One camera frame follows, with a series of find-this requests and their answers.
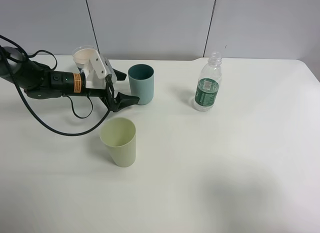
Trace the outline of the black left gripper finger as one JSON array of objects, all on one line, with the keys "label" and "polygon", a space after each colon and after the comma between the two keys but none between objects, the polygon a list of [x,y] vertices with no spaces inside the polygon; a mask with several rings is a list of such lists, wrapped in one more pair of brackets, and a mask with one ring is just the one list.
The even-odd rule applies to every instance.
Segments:
[{"label": "black left gripper finger", "polygon": [[138,96],[125,95],[121,92],[118,92],[116,96],[116,110],[121,111],[124,108],[137,105],[140,98]]},{"label": "black left gripper finger", "polygon": [[113,71],[114,71],[118,81],[125,81],[126,80],[126,77],[127,77],[126,73],[119,71],[119,70],[116,70],[116,69],[113,69]]}]

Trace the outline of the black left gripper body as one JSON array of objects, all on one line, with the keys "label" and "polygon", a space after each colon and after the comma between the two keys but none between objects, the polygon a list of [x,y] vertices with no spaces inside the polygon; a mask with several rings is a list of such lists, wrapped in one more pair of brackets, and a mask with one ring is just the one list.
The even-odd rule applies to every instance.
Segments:
[{"label": "black left gripper body", "polygon": [[120,110],[120,93],[115,94],[114,84],[120,80],[120,72],[112,70],[106,78],[98,79],[96,73],[81,70],[84,80],[83,93],[88,97],[98,97],[110,111]]}]

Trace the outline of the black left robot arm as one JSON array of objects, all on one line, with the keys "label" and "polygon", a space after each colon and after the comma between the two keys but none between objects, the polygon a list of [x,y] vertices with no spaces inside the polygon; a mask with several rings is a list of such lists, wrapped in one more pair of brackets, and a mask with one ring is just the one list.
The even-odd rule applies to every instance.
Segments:
[{"label": "black left robot arm", "polygon": [[97,97],[112,112],[135,105],[135,96],[115,93],[114,84],[127,75],[111,67],[93,48],[82,48],[74,55],[79,73],[57,71],[32,60],[22,48],[5,46],[0,49],[0,77],[14,85],[32,99],[60,97]]}]

